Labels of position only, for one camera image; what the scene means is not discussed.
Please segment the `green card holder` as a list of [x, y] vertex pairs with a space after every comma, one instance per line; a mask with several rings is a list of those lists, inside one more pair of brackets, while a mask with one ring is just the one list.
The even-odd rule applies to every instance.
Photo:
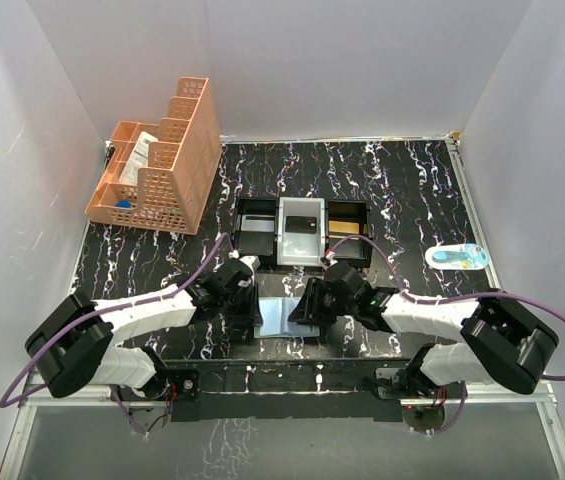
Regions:
[[298, 306], [299, 297], [265, 297], [259, 300], [261, 320], [254, 325], [254, 337], [267, 338], [317, 338], [319, 328], [289, 320]]

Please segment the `black bin with white card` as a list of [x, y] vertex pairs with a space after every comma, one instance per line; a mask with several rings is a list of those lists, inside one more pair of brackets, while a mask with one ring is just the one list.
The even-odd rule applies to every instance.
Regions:
[[277, 262], [277, 218], [275, 197], [241, 197], [233, 217], [233, 246], [241, 256], [256, 256], [266, 267]]

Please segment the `black bin with gold card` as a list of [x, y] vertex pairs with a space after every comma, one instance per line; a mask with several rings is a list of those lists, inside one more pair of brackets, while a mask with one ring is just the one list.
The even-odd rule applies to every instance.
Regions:
[[[365, 201], [327, 201], [327, 249], [350, 235], [372, 238], [369, 223], [370, 207]], [[345, 261], [356, 268], [369, 268], [373, 248], [367, 242], [356, 239], [346, 240], [335, 250], [335, 259]]]

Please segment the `patterned silver card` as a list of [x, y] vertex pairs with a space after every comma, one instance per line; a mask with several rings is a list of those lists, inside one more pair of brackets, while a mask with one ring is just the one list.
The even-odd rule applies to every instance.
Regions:
[[240, 230], [245, 232], [273, 233], [275, 217], [270, 215], [242, 215]]

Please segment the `white plastic bin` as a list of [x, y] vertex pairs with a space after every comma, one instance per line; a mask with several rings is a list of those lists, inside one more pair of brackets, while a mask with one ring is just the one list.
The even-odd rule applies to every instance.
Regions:
[[[316, 217], [316, 234], [286, 233], [285, 217], [290, 215]], [[319, 267], [326, 250], [326, 204], [322, 198], [281, 197], [277, 218], [278, 266]]]

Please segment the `peach plastic desk organizer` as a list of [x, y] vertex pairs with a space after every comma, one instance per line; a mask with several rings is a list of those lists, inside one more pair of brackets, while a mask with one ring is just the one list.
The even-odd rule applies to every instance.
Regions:
[[[158, 138], [149, 146], [136, 185], [119, 177], [140, 133]], [[211, 80], [182, 77], [156, 124], [121, 121], [111, 138], [113, 154], [85, 214], [93, 223], [195, 235], [222, 155]], [[128, 200], [133, 209], [116, 209]]]

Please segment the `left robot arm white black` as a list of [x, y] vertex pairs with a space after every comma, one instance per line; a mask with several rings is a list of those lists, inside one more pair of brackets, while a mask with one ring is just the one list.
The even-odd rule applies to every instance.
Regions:
[[125, 341], [215, 320], [227, 329], [250, 327], [260, 318], [254, 280], [259, 264], [256, 256], [235, 255], [181, 285], [118, 300], [72, 294], [29, 336], [25, 350], [55, 398], [87, 385], [163, 398], [176, 389], [173, 369], [151, 348], [128, 348]]

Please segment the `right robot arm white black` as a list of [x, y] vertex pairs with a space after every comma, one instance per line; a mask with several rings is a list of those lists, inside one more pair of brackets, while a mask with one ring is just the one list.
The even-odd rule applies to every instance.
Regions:
[[403, 396], [428, 397], [453, 383], [497, 383], [518, 394], [534, 392], [553, 356], [557, 334], [502, 292], [451, 299], [411, 296], [371, 285], [347, 262], [330, 264], [308, 280], [293, 323], [327, 328], [351, 317], [371, 331], [442, 338], [423, 345], [407, 366], [370, 384]]

